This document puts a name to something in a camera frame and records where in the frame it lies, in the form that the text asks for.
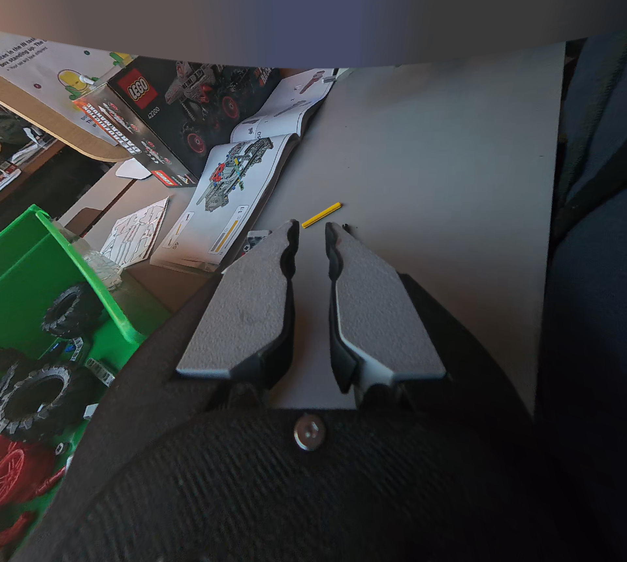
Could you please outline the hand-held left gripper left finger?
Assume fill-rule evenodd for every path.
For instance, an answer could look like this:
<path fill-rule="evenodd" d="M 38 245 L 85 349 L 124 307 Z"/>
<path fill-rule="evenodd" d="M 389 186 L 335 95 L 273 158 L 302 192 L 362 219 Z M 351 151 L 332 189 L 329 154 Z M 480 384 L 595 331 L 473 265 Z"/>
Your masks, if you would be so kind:
<path fill-rule="evenodd" d="M 176 371 L 271 389 L 294 354 L 292 278 L 300 224 L 288 220 L 225 271 Z"/>

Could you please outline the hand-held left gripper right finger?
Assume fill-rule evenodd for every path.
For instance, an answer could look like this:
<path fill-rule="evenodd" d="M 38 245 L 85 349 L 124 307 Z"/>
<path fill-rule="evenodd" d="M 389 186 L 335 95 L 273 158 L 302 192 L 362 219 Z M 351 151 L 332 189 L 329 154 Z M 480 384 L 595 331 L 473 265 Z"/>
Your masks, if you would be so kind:
<path fill-rule="evenodd" d="M 446 369 L 397 271 L 337 223 L 325 225 L 330 363 L 341 391 L 365 395 Z"/>

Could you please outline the yellow lego axle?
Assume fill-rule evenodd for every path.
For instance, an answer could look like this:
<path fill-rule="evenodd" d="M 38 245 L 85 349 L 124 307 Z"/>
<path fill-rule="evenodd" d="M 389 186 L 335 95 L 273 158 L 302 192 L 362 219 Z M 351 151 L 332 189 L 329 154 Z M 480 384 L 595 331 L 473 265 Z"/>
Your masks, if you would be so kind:
<path fill-rule="evenodd" d="M 301 224 L 302 228 L 303 229 L 309 228 L 311 225 L 313 225 L 313 224 L 317 223 L 318 221 L 323 220 L 327 216 L 335 213 L 336 211 L 341 209 L 341 207 L 342 207 L 342 203 L 341 202 L 334 203 L 333 205 L 331 205 L 328 208 L 324 209 L 320 213 L 318 213 L 318 214 L 312 216 L 311 218 L 309 218 L 308 220 L 302 222 L 302 224 Z"/>

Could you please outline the small grey lego piece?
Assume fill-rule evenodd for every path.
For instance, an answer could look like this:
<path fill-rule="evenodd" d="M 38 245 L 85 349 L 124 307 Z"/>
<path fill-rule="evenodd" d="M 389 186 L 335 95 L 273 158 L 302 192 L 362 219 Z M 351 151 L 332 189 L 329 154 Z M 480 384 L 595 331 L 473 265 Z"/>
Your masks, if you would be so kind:
<path fill-rule="evenodd" d="M 249 231 L 242 247 L 242 253 L 248 253 L 252 248 L 254 248 L 261 241 L 269 237 L 271 234 L 272 230 L 269 229 Z"/>

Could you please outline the open lego instruction booklet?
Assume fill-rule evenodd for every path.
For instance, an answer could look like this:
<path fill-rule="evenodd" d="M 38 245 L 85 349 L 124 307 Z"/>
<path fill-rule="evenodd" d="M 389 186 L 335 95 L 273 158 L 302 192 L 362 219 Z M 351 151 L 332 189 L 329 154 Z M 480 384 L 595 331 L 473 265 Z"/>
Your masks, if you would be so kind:
<path fill-rule="evenodd" d="M 238 124 L 230 142 L 214 147 L 192 199 L 151 265 L 214 272 L 225 265 L 256 221 L 309 118 L 334 83 L 336 68 L 314 68 L 280 81 L 261 109 Z"/>

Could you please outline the lego sticker sheet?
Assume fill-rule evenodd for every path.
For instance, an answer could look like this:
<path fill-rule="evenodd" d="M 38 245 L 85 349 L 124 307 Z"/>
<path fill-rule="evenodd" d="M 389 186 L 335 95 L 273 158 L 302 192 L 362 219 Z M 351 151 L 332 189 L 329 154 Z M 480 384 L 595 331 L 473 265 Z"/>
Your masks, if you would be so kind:
<path fill-rule="evenodd" d="M 166 197 L 152 205 L 118 219 L 100 254 L 121 268 L 150 256 L 168 208 Z"/>

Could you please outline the black rubber lego tire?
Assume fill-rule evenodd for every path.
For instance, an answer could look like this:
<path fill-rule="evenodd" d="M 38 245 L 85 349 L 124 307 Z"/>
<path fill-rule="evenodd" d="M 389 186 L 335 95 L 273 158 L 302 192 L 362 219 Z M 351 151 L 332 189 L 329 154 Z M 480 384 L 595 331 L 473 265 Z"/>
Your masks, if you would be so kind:
<path fill-rule="evenodd" d="M 64 364 L 29 373 L 1 399 L 1 434 L 22 442 L 62 434 L 78 417 L 76 381 L 76 373 Z"/>
<path fill-rule="evenodd" d="M 46 311 L 43 332 L 64 339 L 90 336 L 98 328 L 104 305 L 88 282 L 63 291 Z"/>

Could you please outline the black lego set box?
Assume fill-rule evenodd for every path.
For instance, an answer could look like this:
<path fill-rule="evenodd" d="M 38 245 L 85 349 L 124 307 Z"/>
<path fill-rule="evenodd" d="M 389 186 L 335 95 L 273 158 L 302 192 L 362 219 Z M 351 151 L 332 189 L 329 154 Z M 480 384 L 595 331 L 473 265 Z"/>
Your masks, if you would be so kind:
<path fill-rule="evenodd" d="M 280 81 L 278 68 L 138 56 L 73 102 L 163 185 L 185 188 Z"/>

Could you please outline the red lego wheel hub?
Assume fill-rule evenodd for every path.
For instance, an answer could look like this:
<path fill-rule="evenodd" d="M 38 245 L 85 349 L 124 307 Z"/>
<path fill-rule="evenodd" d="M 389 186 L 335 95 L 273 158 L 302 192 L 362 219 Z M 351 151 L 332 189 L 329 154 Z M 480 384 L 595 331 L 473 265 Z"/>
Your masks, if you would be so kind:
<path fill-rule="evenodd" d="M 1 437 L 1 506 L 21 504 L 47 493 L 65 475 L 55 469 L 55 451 L 41 443 Z"/>

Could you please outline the green plastic bin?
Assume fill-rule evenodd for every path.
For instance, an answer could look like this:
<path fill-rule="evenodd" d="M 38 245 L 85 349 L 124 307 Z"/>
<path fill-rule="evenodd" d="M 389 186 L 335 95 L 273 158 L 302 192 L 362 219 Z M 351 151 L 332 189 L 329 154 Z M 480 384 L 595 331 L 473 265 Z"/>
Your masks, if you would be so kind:
<path fill-rule="evenodd" d="M 78 417 L 60 435 L 39 442 L 67 470 L 97 404 L 137 348 L 169 316 L 137 280 L 121 271 L 122 285 L 106 289 L 82 258 L 90 245 L 38 206 L 1 232 L 1 399 L 32 371 L 67 365 L 77 375 Z M 41 329 L 48 308 L 67 288 L 88 282 L 104 305 L 90 336 L 58 338 Z M 19 550 L 43 519 L 61 481 L 28 502 L 1 506 L 1 560 Z"/>

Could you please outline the printed paper poster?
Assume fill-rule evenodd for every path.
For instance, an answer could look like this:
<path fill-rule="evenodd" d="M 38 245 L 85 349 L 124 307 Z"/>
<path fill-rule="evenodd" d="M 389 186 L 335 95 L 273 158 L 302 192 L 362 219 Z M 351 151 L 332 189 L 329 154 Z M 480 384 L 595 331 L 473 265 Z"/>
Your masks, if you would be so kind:
<path fill-rule="evenodd" d="M 74 104 L 135 55 L 1 32 L 1 106 L 94 160 L 130 154 Z"/>

